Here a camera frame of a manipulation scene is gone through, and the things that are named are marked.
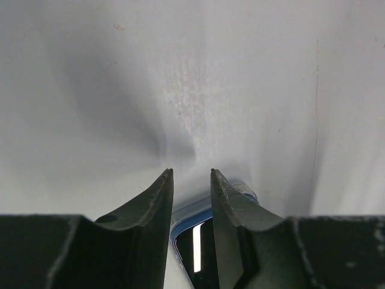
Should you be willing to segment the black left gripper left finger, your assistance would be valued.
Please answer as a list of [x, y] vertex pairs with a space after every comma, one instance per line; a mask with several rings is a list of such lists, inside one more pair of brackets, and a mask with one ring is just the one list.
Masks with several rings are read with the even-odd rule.
[[174, 179], [91, 221], [82, 215], [1, 216], [2, 288], [162, 288]]

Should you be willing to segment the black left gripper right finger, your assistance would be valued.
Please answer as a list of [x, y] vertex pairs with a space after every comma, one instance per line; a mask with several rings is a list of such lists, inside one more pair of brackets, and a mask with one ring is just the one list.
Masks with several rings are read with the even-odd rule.
[[211, 172], [221, 288], [383, 288], [384, 217], [282, 218]]

